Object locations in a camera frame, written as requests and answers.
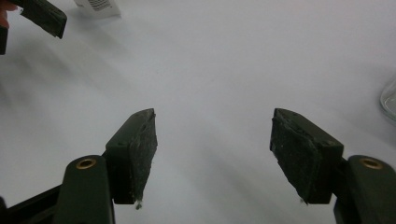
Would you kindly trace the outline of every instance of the white label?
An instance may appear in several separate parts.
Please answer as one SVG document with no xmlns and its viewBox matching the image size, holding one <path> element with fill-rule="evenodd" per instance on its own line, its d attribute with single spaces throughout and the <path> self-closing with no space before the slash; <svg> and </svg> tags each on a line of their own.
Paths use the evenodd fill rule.
<svg viewBox="0 0 396 224">
<path fill-rule="evenodd" d="M 74 0 L 76 5 L 88 17 L 101 19 L 120 15 L 115 0 Z"/>
</svg>

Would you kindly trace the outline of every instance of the black object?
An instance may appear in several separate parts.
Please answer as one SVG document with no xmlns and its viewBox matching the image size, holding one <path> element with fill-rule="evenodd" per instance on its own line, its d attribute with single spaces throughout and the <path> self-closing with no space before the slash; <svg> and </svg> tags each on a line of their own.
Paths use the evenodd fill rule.
<svg viewBox="0 0 396 224">
<path fill-rule="evenodd" d="M 342 158 L 343 145 L 295 112 L 275 109 L 270 149 L 306 203 L 329 203 L 338 224 L 396 223 L 396 174 L 367 156 Z"/>
<path fill-rule="evenodd" d="M 66 15 L 56 6 L 46 0 L 8 0 L 9 2 L 22 7 L 21 15 L 34 22 L 43 30 L 53 36 L 62 39 L 66 26 Z M 6 53 L 7 33 L 0 31 L 0 54 Z"/>
<path fill-rule="evenodd" d="M 0 223 L 114 223 L 112 200 L 134 203 L 143 198 L 157 147 L 154 120 L 153 109 L 133 114 L 107 143 L 103 156 L 70 162 L 61 186 L 8 209 L 0 197 Z M 122 140 L 120 147 L 113 148 L 115 140 Z"/>
</svg>

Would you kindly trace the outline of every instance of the finger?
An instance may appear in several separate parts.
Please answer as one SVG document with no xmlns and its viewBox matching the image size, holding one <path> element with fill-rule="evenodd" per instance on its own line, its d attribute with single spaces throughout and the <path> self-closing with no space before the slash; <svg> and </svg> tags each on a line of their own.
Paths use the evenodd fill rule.
<svg viewBox="0 0 396 224">
<path fill-rule="evenodd" d="M 7 12 L 2 9 L 0 9 L 0 25 L 9 28 L 9 24 L 7 21 Z"/>
<path fill-rule="evenodd" d="M 14 11 L 17 10 L 18 7 L 8 1 L 0 1 L 0 10 Z"/>
</svg>

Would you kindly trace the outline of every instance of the tabletop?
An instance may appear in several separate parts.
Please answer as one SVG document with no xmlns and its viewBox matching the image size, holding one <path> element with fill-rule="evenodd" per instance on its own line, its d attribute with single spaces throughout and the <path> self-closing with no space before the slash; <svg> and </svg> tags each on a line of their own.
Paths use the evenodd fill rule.
<svg viewBox="0 0 396 224">
<path fill-rule="evenodd" d="M 121 15 L 68 17 L 55 38 L 8 13 L 0 58 L 0 195 L 20 203 L 101 155 L 154 108 L 158 149 L 143 208 L 117 223 L 335 223 L 305 205 L 269 150 L 274 109 L 396 167 L 379 95 L 396 75 L 396 2 L 117 0 Z"/>
</svg>

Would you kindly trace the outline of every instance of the transparent container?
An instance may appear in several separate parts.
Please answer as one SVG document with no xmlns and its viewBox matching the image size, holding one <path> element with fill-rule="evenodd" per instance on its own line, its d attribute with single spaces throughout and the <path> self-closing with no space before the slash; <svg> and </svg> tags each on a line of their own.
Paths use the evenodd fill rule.
<svg viewBox="0 0 396 224">
<path fill-rule="evenodd" d="M 382 91 L 380 102 L 388 117 L 396 120 L 396 79 Z"/>
</svg>

